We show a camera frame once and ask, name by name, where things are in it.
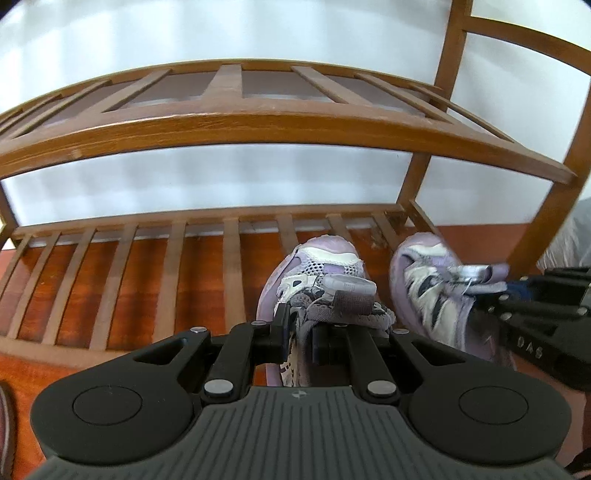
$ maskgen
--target white wall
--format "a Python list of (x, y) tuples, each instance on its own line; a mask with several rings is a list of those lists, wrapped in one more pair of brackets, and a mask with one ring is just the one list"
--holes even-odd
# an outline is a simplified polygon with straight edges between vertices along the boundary
[[(0, 110), (93, 76), (194, 59), (311, 60), (432, 82), (449, 5), (25, 1), (0, 22)], [(581, 0), (476, 0), (473, 13), (591, 49), (591, 9)], [(571, 67), (469, 35), (453, 100), (527, 147), (562, 160), (588, 87), (589, 77)], [(222, 145), (85, 160), (24, 174), (4, 186), (24, 224), (171, 206), (393, 202), (408, 159), (361, 148)], [(548, 188), (548, 182), (525, 175), (437, 158), (418, 200), (440, 225), (527, 222)]]

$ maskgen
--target wooden slat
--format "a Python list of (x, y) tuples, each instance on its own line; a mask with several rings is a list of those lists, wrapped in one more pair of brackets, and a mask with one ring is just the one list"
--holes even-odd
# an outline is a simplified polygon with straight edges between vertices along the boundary
[(463, 29), (548, 55), (591, 75), (591, 51), (566, 40), (520, 25), (479, 17), (465, 18)]
[(420, 112), (423, 112), (428, 118), (434, 118), (435, 120), (441, 120), (442, 122), (448, 122), (450, 124), (456, 125), (463, 125), (457, 118), (453, 118), (451, 115), (442, 112), (439, 108), (427, 103), (422, 98), (413, 95), (405, 90), (402, 90), (399, 87), (394, 85), (390, 85), (388, 82), (385, 82), (379, 78), (374, 77), (373, 75), (369, 75), (367, 73), (359, 73), (356, 75), (357, 78), (364, 80), (377, 88), (383, 90), (386, 93), (389, 93), (393, 97), (396, 97), (398, 100), (406, 103), (407, 105), (416, 108)]
[(90, 245), (94, 234), (95, 229), (93, 227), (89, 227), (84, 231), (82, 238), (76, 246), (76, 250), (74, 250), (72, 258), (70, 259), (64, 278), (61, 281), (60, 288), (57, 290), (56, 299), (51, 307), (51, 313), (49, 314), (47, 326), (43, 333), (42, 343), (45, 343), (46, 345), (55, 345), (56, 343), (61, 319), (66, 310), (72, 287), (74, 286), (76, 276), (78, 275), (78, 271), (80, 270), (80, 266), (82, 265), (82, 261), (84, 260), (86, 251), (88, 250), (88, 246)]
[(6, 290), (6, 286), (8, 285), (8, 282), (10, 281), (10, 277), (12, 276), (14, 269), (17, 267), (18, 261), (20, 260), (23, 253), (25, 252), (25, 249), (27, 248), (27, 246), (29, 244), (29, 240), (31, 240), (31, 235), (25, 235), (25, 237), (22, 239), (21, 243), (19, 244), (18, 248), (14, 252), (14, 255), (10, 259), (10, 262), (8, 263), (8, 265), (6, 267), (6, 270), (4, 271), (4, 274), (2, 275), (2, 279), (0, 280), (0, 298), (2, 297), (2, 295), (4, 295), (4, 290)]
[(320, 142), (418, 151), (563, 183), (573, 177), (560, 162), (466, 126), (334, 102), (268, 98), (188, 100), (76, 119), (0, 142), (0, 179), (121, 152), (258, 142)]
[(439, 238), (443, 238), (443, 235), (439, 229), (433, 224), (425, 211), (419, 207), (418, 203), (414, 200), (409, 202), (407, 213), (419, 232), (431, 232), (437, 235)]
[(79, 91), (78, 93), (75, 93), (74, 95), (64, 98), (61, 102), (57, 103), (56, 105), (51, 107), (49, 110), (46, 110), (45, 112), (40, 113), (36, 117), (29, 120), (22, 127), (18, 128), (14, 132), (12, 132), (10, 135), (7, 136), (7, 139), (20, 137), (21, 135), (29, 133), (31, 130), (35, 129), (36, 127), (38, 127), (42, 123), (45, 123), (46, 121), (48, 121), (54, 115), (57, 115), (62, 110), (65, 110), (66, 108), (68, 108), (70, 105), (76, 103), (81, 98), (84, 98), (86, 95), (94, 92), (95, 90), (98, 90), (99, 88), (107, 85), (108, 83), (110, 83), (109, 80), (101, 80), (100, 82), (95, 82), (92, 85), (86, 87), (85, 89)]
[[(462, 29), (463, 23), (471, 12), (472, 0), (452, 0), (445, 40), (434, 82), (441, 89), (441, 96), (446, 99), (451, 98), (453, 87), (456, 84), (457, 73), (466, 45), (466, 32)], [(446, 110), (446, 107), (441, 103), (433, 103), (433, 105), (442, 111)], [(398, 194), (397, 203), (405, 210), (408, 210), (409, 201), (417, 198), (431, 161), (431, 155), (434, 154), (432, 151), (425, 150), (414, 150), (414, 152)], [(401, 218), (402, 224), (405, 221), (406, 216), (403, 216)]]
[(396, 232), (394, 231), (394, 228), (392, 228), (392, 225), (388, 221), (386, 214), (384, 212), (374, 212), (372, 213), (372, 217), (374, 218), (376, 225), (378, 225), (378, 228), (382, 231), (382, 234), (386, 239), (388, 246), (392, 249), (393, 252), (395, 252), (398, 246), (400, 245), (401, 240), (398, 237), (398, 235), (396, 235)]
[(90, 338), (90, 350), (103, 351), (107, 348), (109, 341), (109, 332), (111, 331), (111, 322), (113, 321), (113, 312), (117, 304), (117, 296), (121, 287), (121, 280), (127, 265), (129, 250), (134, 241), (137, 225), (125, 225), (121, 239), (115, 250), (113, 262), (109, 270), (109, 275), (105, 282), (103, 296), (100, 299), (99, 310), (96, 314), (95, 325), (92, 329)]
[(223, 301), (227, 332), (246, 321), (241, 259), (238, 219), (226, 218), (223, 221)]
[(166, 253), (164, 254), (156, 317), (154, 319), (153, 343), (174, 335), (174, 322), (177, 313), (178, 272), (183, 253), (185, 226), (185, 222), (177, 222), (170, 229)]
[(373, 203), (358, 205), (278, 205), (263, 207), (231, 207), (201, 210), (178, 210), (174, 212), (140, 213), (113, 217), (87, 218), (68, 222), (46, 223), (44, 225), (20, 226), (15, 232), (16, 238), (27, 234), (33, 236), (51, 235), (52, 231), (62, 233), (81, 233), (85, 228), (95, 227), (97, 231), (114, 231), (122, 225), (136, 223), (139, 228), (169, 226), (175, 222), (186, 222), (189, 225), (204, 223), (223, 223), (224, 218), (239, 218), (244, 222), (262, 222), (276, 220), (278, 215), (291, 215), (294, 219), (322, 219), (327, 213), (340, 213), (346, 218), (369, 216), (371, 212), (402, 213), (395, 203)]
[(300, 244), (295, 233), (296, 229), (294, 228), (293, 217), (290, 213), (283, 213), (282, 215), (277, 215), (276, 220), (279, 227), (279, 235), (281, 236), (283, 252), (285, 255), (290, 255), (294, 248)]
[[(398, 203), (407, 211), (406, 213), (408, 213), (408, 202), (417, 198), (430, 162), (431, 154), (429, 153), (413, 153), (411, 157), (402, 188), (398, 194)], [(406, 218), (407, 215), (402, 215), (400, 222), (404, 224)]]
[(22, 108), (15, 108), (12, 111), (5, 112), (3, 115), (0, 115), (0, 128), (4, 122), (8, 122), (11, 118), (16, 117), (22, 113)]
[(555, 183), (544, 199), (538, 213), (530, 223), (524, 236), (511, 252), (508, 263), (510, 276), (519, 278), (531, 272), (536, 261), (542, 256), (558, 233), (566, 216), (579, 199), (591, 173), (591, 87), (581, 113), (577, 131), (564, 158), (564, 164), (577, 177), (570, 185)]
[(2, 124), (2, 126), (0, 127), (0, 135), (2, 135), (3, 133), (6, 133), (8, 130), (10, 130), (12, 127), (14, 127), (17, 123), (19, 123), (21, 120), (28, 117), (32, 113), (35, 113), (37, 110), (39, 110), (40, 108), (43, 108), (44, 106), (46, 106), (48, 103), (52, 102), (53, 100), (57, 100), (59, 97), (60, 97), (59, 93), (56, 93), (55, 95), (49, 95), (48, 97), (39, 101), (39, 103), (36, 103), (32, 107), (25, 110), (23, 113), (13, 117), (8, 122), (4, 122)]
[(351, 105), (366, 106), (373, 105), (361, 95), (357, 95), (357, 93), (352, 92), (348, 88), (343, 87), (340, 83), (325, 77), (320, 72), (317, 72), (311, 67), (294, 66), (291, 69), (300, 75), (304, 80), (312, 84), (319, 91), (324, 93), (328, 98), (337, 103), (349, 103)]
[(10, 238), (12, 233), (18, 227), (18, 222), (16, 217), (14, 216), (14, 212), (12, 211), (12, 207), (10, 206), (10, 202), (6, 197), (6, 191), (4, 190), (4, 185), (0, 182), (0, 218), (4, 223), (6, 230), (0, 233), (0, 249), (4, 246), (6, 241)]
[(222, 65), (209, 83), (202, 98), (242, 98), (242, 66)]
[(31, 276), (27, 280), (27, 285), (25, 285), (25, 288), (22, 291), (21, 298), (18, 301), (17, 308), (14, 311), (14, 315), (12, 316), (10, 327), (8, 328), (7, 333), (8, 338), (16, 338), (18, 336), (18, 332), (21, 329), (22, 320), (25, 317), (25, 313), (27, 312), (27, 307), (29, 306), (33, 292), (35, 292), (35, 287), (37, 286), (41, 272), (43, 272), (43, 267), (45, 267), (47, 259), (49, 258), (53, 247), (56, 246), (56, 242), (59, 237), (60, 232), (55, 232), (51, 237), (49, 237), (47, 240), (47, 245), (43, 248), (43, 251), (39, 256), (35, 267), (31, 271)]
[(145, 92), (152, 85), (162, 80), (168, 75), (170, 69), (156, 70), (137, 82), (119, 90), (118, 92), (109, 95), (107, 98), (102, 99), (100, 102), (88, 107), (80, 115), (96, 115), (97, 113), (110, 112), (111, 110), (117, 110), (120, 106), (126, 104), (130, 100), (133, 100), (140, 93)]
[(72, 348), (58, 345), (29, 342), (27, 340), (12, 339), (0, 336), (0, 352), (24, 358), (31, 362), (59, 365), (61, 367), (83, 370), (95, 365), (108, 362), (128, 352), (109, 350), (93, 352), (85, 348)]
[(347, 230), (347, 226), (345, 225), (345, 221), (343, 217), (339, 213), (330, 213), (326, 216), (330, 223), (330, 227), (334, 230), (336, 235), (343, 237), (345, 240), (353, 243), (353, 238), (351, 234)]
[(464, 24), (472, 13), (472, 1), (452, 0), (439, 66), (437, 67), (435, 82), (433, 82), (434, 85), (441, 89), (440, 95), (447, 99), (452, 97), (457, 73), (460, 70), (460, 62), (466, 45)]
[(439, 102), (440, 104), (444, 105), (445, 107), (451, 108), (455, 112), (466, 117), (468, 120), (474, 122), (476, 125), (480, 125), (482, 128), (484, 128), (484, 130), (488, 130), (491, 134), (496, 135), (497, 137), (502, 138), (503, 140), (507, 140), (509, 142), (515, 142), (515, 140), (513, 140), (509, 135), (503, 133), (501, 130), (499, 130), (497, 127), (491, 125), (486, 120), (483, 120), (482, 118), (474, 115), (473, 113), (469, 112), (465, 108), (463, 108), (453, 102), (450, 102), (449, 100), (445, 99), (441, 95), (431, 92), (431, 91), (427, 90), (426, 88), (423, 88), (419, 85), (413, 86), (411, 88), (413, 90), (416, 90), (417, 92), (423, 93), (423, 94), (431, 97), (433, 100), (435, 100), (436, 102)]

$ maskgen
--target metal pin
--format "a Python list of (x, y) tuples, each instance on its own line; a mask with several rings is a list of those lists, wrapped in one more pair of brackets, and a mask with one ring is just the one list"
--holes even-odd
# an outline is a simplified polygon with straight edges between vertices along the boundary
[(374, 380), (368, 384), (368, 393), (374, 397), (389, 397), (396, 389), (396, 384), (388, 380)]
[(216, 378), (205, 382), (203, 389), (212, 397), (227, 397), (234, 390), (234, 384), (224, 378)]

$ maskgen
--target circular button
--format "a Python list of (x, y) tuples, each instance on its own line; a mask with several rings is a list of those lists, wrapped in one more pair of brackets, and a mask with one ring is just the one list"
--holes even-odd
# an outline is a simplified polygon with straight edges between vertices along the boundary
[(116, 425), (129, 420), (142, 408), (142, 397), (124, 387), (107, 385), (82, 392), (74, 400), (74, 413), (91, 425)]
[(527, 413), (527, 400), (505, 387), (477, 387), (460, 397), (460, 409), (472, 420), (488, 425), (508, 425)]

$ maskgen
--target lavender sneaker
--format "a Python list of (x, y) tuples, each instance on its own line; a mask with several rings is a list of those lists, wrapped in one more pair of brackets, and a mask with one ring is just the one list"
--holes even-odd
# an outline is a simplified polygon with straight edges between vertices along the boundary
[(375, 292), (355, 247), (344, 238), (322, 235), (298, 245), (271, 274), (258, 303), (259, 320), (270, 322), (277, 305), (287, 301), (298, 313), (288, 360), (267, 364), (267, 385), (310, 384), (309, 335), (318, 322), (354, 323), (387, 335), (394, 314), (374, 301)]
[(413, 332), (482, 359), (513, 367), (498, 345), (498, 327), (472, 307), (475, 295), (506, 290), (508, 267), (462, 265), (439, 237), (417, 233), (390, 263), (390, 292), (398, 319)]

